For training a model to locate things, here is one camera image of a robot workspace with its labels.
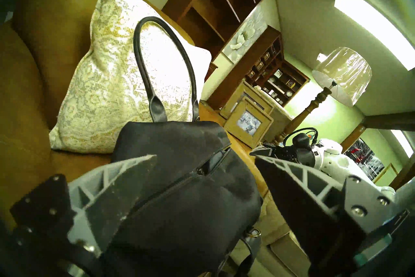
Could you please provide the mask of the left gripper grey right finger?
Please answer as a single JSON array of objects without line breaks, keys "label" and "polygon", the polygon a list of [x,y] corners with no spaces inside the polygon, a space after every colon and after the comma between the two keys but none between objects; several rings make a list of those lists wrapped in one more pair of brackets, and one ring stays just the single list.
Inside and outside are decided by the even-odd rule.
[{"label": "left gripper grey right finger", "polygon": [[351,276],[392,242],[401,207],[355,173],[343,181],[309,166],[257,156],[274,203],[310,261],[310,277]]}]

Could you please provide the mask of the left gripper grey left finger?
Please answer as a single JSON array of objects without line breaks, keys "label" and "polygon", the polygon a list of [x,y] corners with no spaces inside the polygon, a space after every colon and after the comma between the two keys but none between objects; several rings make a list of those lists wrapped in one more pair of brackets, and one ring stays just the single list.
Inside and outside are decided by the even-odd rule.
[{"label": "left gripper grey left finger", "polygon": [[52,175],[15,202],[10,213],[18,226],[43,239],[84,241],[100,255],[138,201],[156,162],[156,155],[118,161],[69,184],[63,174]]}]

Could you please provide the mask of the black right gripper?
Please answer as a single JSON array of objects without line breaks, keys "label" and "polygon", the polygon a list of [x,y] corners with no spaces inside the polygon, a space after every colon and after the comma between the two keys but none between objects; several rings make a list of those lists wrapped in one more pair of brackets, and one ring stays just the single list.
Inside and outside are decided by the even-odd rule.
[{"label": "black right gripper", "polygon": [[268,146],[257,146],[249,153],[250,156],[266,156],[274,157],[279,160],[286,160],[314,168],[316,159],[314,152],[304,148],[296,148],[295,146],[280,147],[276,146],[273,150]]}]

